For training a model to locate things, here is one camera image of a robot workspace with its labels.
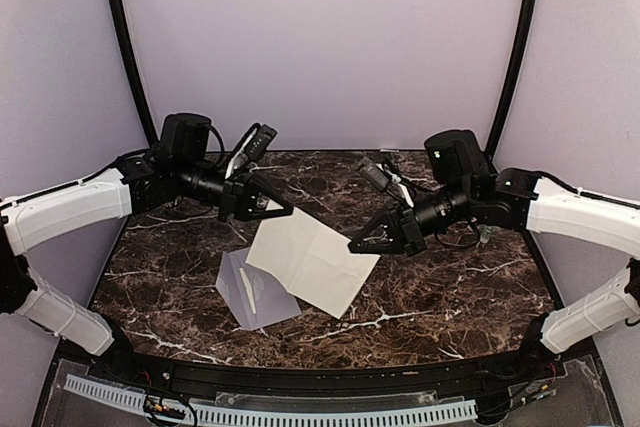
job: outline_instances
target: marble table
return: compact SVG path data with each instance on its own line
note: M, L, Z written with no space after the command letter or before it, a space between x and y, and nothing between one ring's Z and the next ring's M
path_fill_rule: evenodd
M289 201L352 237L384 205L356 172L390 155L436 187L424 152L274 152L257 170ZM299 301L303 315L260 331L238 327L214 285L223 252L251 245L258 222L228 224L189 200L133 216L98 286L94 309L136 350L247 367L350 369L472 358L516 349L552 302L519 234L457 251L428 240L412 258L383 256L340 320ZM448 240L468 240L461 225Z

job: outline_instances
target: white arm cover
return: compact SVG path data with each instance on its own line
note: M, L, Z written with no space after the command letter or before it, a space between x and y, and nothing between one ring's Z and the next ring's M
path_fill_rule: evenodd
M76 343L90 354L102 355L113 343L109 324L50 286L35 270L29 269L29 276L38 288L29 294L16 314L49 329L56 337L60 335Z
M539 197L529 206L527 229L568 235L640 258L640 210L581 197L546 178L537 182L535 192ZM542 344L559 354L582 339L640 315L636 299L624 292L630 274L630 269L623 269L596 291L549 314L542 327Z
M129 186L117 169L109 169L81 185L14 204L2 211L5 230L15 255L46 240L86 225L131 214ZM18 197L4 199L3 203Z

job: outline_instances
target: curved black frame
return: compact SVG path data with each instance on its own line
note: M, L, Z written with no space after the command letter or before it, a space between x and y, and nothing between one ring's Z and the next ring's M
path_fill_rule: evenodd
M504 126L507 123L507 116L509 115L513 94L516 90L516 84L518 83L518 76L520 75L524 51L527 47L527 39L529 38L529 29L531 28L535 3L536 0L522 0L522 5L520 6L520 16L518 17L516 35L513 39L513 48L511 49L507 75L505 76L504 85L502 86L502 93L498 101L496 115L491 125L489 139L484 149L484 153L489 160L493 160L493 157L496 155L498 143L500 143Z
M124 12L124 4L122 3L122 0L109 0L109 6L111 7L113 26L116 31L116 37L118 38L118 45L120 46L122 63L124 64L125 71L127 72L131 95L133 95L133 101L136 104L136 110L138 111L138 117L140 118L144 135L151 146L158 141L158 132L153 125L153 119L151 118L151 111L149 110L147 97L145 96L144 89L142 88L140 71L138 70L136 56L133 52L131 36L129 35L129 27L127 25L127 17Z

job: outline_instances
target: folded paper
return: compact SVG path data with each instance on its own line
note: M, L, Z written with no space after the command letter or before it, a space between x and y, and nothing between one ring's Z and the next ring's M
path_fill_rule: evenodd
M247 265L249 249L222 254L216 289L240 327L255 330L301 314L296 298L270 275Z
M352 254L348 243L344 235L294 209L289 217L260 223L247 264L273 275L290 294L340 318L380 258Z

